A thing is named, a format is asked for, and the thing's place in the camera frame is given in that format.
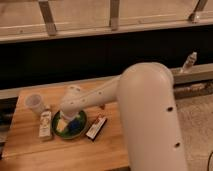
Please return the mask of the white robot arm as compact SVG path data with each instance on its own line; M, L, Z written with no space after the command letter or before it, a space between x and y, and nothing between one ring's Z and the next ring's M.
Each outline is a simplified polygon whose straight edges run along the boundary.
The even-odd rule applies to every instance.
M71 120L84 108L115 101L131 171L188 171L173 85L165 65L138 63L88 92L67 93L60 111Z

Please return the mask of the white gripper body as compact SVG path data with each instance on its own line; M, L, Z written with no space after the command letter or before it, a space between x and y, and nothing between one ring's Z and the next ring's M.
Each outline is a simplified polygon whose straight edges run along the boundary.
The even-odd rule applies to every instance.
M79 115L67 116L63 112L60 112L59 131L63 132L65 129L68 129L68 124L73 120L79 121Z

